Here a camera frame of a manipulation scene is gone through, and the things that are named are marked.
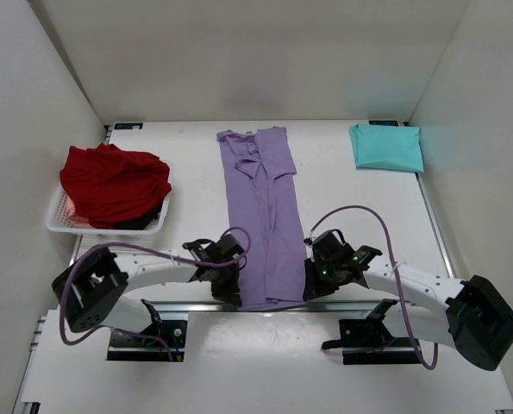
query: laundry basket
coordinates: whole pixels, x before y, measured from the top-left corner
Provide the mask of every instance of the laundry basket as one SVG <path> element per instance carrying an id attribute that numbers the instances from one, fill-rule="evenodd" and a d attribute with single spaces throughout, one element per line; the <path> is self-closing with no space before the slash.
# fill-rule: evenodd
<path id="1" fill-rule="evenodd" d="M 168 182 L 173 184 L 173 165 L 170 161 L 161 160 L 165 162 L 170 168 L 168 175 Z M 117 229 L 83 229 L 76 227 L 72 224 L 68 218 L 66 218 L 66 192 L 59 182 L 51 203 L 49 204 L 49 210 L 46 215 L 46 227 L 51 231 L 59 233 L 72 233 L 74 235 L 94 235 L 94 236 L 107 236 L 112 239 L 116 239 L 117 236 L 130 236 L 130 237 L 143 237 L 145 235 L 155 235 L 162 229 L 164 219 L 168 211 L 168 205 L 170 204 L 170 196 L 173 191 L 170 191 L 164 198 L 162 203 L 162 209 L 160 210 L 160 216 L 158 220 L 153 220 L 143 230 L 117 230 Z"/>

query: red shirt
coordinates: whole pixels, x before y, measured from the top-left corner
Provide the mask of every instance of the red shirt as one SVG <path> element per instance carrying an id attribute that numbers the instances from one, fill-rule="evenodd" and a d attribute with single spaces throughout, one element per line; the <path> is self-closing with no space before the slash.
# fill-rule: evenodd
<path id="1" fill-rule="evenodd" d="M 98 229 L 142 216 L 172 190 L 170 168 L 150 153 L 122 151 L 116 145 L 70 147 L 60 183 L 76 212 Z"/>

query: white wall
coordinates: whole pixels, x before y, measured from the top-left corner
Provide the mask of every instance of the white wall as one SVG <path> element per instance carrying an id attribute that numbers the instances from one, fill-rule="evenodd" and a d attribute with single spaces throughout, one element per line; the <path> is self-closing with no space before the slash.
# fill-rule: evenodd
<path id="1" fill-rule="evenodd" d="M 407 121 L 468 0 L 39 2 L 109 123 Z"/>
<path id="2" fill-rule="evenodd" d="M 71 144 L 103 127 L 23 0 L 0 0 L 0 412 L 15 402 L 36 320 L 70 258 L 43 216 Z"/>
<path id="3" fill-rule="evenodd" d="M 471 1 L 411 123 L 460 276 L 513 306 L 513 0 Z M 513 392 L 513 349 L 503 369 Z"/>

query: teal towel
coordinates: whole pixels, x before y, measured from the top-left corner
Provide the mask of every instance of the teal towel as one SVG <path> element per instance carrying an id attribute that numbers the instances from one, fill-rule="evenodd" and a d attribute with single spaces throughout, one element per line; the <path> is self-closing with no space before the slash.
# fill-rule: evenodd
<path id="1" fill-rule="evenodd" d="M 419 127 L 385 127 L 359 123 L 350 128 L 356 168 L 422 173 Z"/>

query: black mount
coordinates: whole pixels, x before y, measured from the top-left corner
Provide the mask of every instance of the black mount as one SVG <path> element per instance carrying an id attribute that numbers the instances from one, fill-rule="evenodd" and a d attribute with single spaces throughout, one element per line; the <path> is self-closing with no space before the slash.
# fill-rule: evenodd
<path id="1" fill-rule="evenodd" d="M 394 338 L 383 325 L 396 303 L 383 299 L 365 319 L 341 319 L 341 339 L 324 342 L 322 349 L 349 348 L 342 351 L 343 365 L 418 364 L 409 338 Z"/>
<path id="2" fill-rule="evenodd" d="M 461 284 L 446 301 L 449 332 L 466 360 L 493 371 L 513 343 L 513 310 L 489 280 L 475 275 Z"/>
<path id="3" fill-rule="evenodd" d="M 170 347 L 172 359 L 164 352 L 162 345 L 152 339 L 133 337 L 113 330 L 110 333 L 108 361 L 154 361 L 154 362 L 183 362 L 187 336 L 187 320 L 161 320 L 153 305 L 145 299 L 141 302 L 147 307 L 152 323 L 141 333 L 143 335 L 162 338 Z"/>

